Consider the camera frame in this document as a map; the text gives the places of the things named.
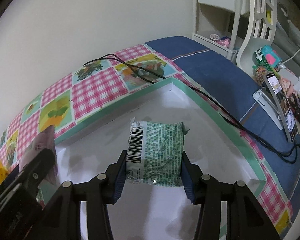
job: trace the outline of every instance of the white stand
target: white stand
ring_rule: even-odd
[[[231,41],[229,49],[210,40],[209,35],[201,35],[198,33],[198,3],[222,8],[229,12],[234,12],[234,24],[231,33]],[[234,44],[237,38],[240,15],[249,12],[249,0],[193,0],[193,33],[192,39],[205,45],[206,47],[223,55],[227,59],[235,62],[237,51],[234,50]]]

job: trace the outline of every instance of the white wall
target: white wall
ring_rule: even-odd
[[[191,31],[192,0],[14,0],[0,19],[0,134],[86,61]]]

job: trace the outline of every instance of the black cable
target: black cable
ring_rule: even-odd
[[[146,71],[146,72],[148,72],[148,73],[150,73],[150,74],[152,74],[152,75],[154,75],[154,76],[157,76],[158,78],[166,79],[166,77],[163,77],[163,76],[161,76],[161,75],[158,75],[157,73],[155,73],[155,72],[153,72],[153,71],[151,71],[151,70],[145,69],[145,68],[140,67],[140,66],[136,66],[136,65],[129,64],[129,63],[123,61],[122,59],[120,59],[117,55],[112,54],[112,53],[107,54],[107,55],[104,55],[104,56],[102,56],[102,57],[100,57],[100,58],[97,58],[97,59],[88,61],[87,63],[84,64],[84,66],[87,65],[87,64],[89,64],[89,63],[91,63],[91,62],[94,62],[94,61],[97,61],[97,60],[102,60],[102,59],[106,59],[106,60],[115,60],[115,61],[118,61],[118,62],[120,62],[120,63],[126,65],[127,67],[129,67],[129,68],[132,70],[132,72],[133,72],[137,77],[139,77],[139,78],[141,78],[142,80],[144,80],[144,81],[146,81],[146,82],[149,82],[149,83],[151,83],[151,84],[154,84],[155,82],[153,82],[153,81],[151,81],[151,80],[148,80],[148,79],[144,78],[143,76],[139,75],[138,71],[136,71],[134,68],[142,69],[143,71]],[[281,152],[281,151],[276,150],[276,149],[275,149],[270,143],[268,143],[265,139],[261,138],[260,136],[254,134],[254,133],[251,132],[250,130],[246,129],[246,128],[238,121],[238,120],[236,120],[236,119],[235,119],[235,118],[234,118],[234,117],[233,117],[226,109],[223,108],[223,106],[221,106],[221,105],[220,105],[216,100],[214,100],[212,97],[210,97],[209,95],[207,95],[206,93],[202,92],[201,90],[199,90],[199,89],[197,89],[197,88],[194,88],[194,87],[191,87],[191,86],[188,86],[188,87],[190,87],[192,90],[196,91],[197,93],[200,93],[200,94],[206,96],[209,100],[211,100],[213,103],[215,103],[215,104],[216,104],[216,105],[217,105],[217,106],[218,106],[218,107],[219,107],[226,115],[228,115],[228,116],[232,119],[232,121],[231,121],[231,120],[227,119],[226,117],[224,117],[223,115],[221,115],[221,114],[219,113],[219,114],[221,115],[221,117],[222,117],[227,123],[229,123],[230,125],[236,127],[237,129],[243,130],[243,131],[245,131],[246,133],[248,133],[249,135],[251,135],[251,136],[252,136],[258,143],[260,143],[264,148],[266,148],[267,150],[269,150],[269,151],[271,151],[271,152],[277,154],[278,157],[279,157],[280,159],[282,159],[284,162],[293,164],[293,163],[295,163],[295,162],[297,161],[297,158],[298,158],[298,149],[297,149],[297,147],[300,148],[300,144],[296,144],[295,142],[293,142],[294,145],[293,145],[293,147],[291,148],[291,150],[288,151],[288,152]],[[292,154],[292,152],[293,152],[294,149],[296,149],[296,156],[295,156],[294,160],[293,160],[293,161],[290,161],[290,160],[285,159],[284,157],[289,157],[289,156],[291,156],[291,154]]]

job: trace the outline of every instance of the white tray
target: white tray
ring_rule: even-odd
[[[135,117],[152,122],[184,122],[190,129],[184,150],[204,173],[222,182],[243,180],[253,192],[263,187],[260,181],[265,178],[250,147],[182,82],[169,78],[131,96],[133,100],[117,102],[118,107],[108,115],[58,145],[60,181],[89,181],[116,162],[122,150],[127,149],[130,120]],[[85,208],[82,204],[81,229],[83,239],[87,240]],[[183,187],[165,188],[129,181],[116,205],[108,205],[114,239],[130,240],[192,239],[199,210],[200,206],[192,205],[186,198]],[[222,217],[226,217],[224,206]]]

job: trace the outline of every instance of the green patterned packaging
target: green patterned packaging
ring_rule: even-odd
[[[151,185],[180,185],[183,123],[134,122],[126,162],[127,178]]]

